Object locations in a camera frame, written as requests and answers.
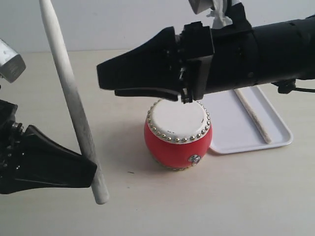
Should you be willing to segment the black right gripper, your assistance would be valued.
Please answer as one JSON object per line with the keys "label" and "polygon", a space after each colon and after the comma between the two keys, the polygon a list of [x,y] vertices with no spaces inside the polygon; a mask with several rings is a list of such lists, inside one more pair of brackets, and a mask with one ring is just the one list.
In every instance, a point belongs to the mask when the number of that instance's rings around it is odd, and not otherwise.
{"label": "black right gripper", "polygon": [[96,66],[101,89],[120,97],[200,100],[205,94],[257,85],[258,46],[250,25],[211,29],[201,22],[180,34],[162,29],[141,46]]}

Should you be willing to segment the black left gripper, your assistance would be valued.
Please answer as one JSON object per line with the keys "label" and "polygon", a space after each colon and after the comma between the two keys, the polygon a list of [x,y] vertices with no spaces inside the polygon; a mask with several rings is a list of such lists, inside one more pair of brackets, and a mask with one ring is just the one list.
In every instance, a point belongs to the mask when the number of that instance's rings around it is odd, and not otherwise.
{"label": "black left gripper", "polygon": [[39,188],[88,188],[97,165],[15,121],[18,106],[0,101],[0,193]]}

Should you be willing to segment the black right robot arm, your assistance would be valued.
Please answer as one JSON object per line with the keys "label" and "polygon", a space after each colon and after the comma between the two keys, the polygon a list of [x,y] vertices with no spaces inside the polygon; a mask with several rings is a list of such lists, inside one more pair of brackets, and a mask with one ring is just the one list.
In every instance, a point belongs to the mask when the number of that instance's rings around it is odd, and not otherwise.
{"label": "black right robot arm", "polygon": [[315,77],[315,20],[212,29],[201,22],[162,29],[143,45],[101,62],[98,85],[117,96],[190,103],[204,95],[275,84],[288,93]]}

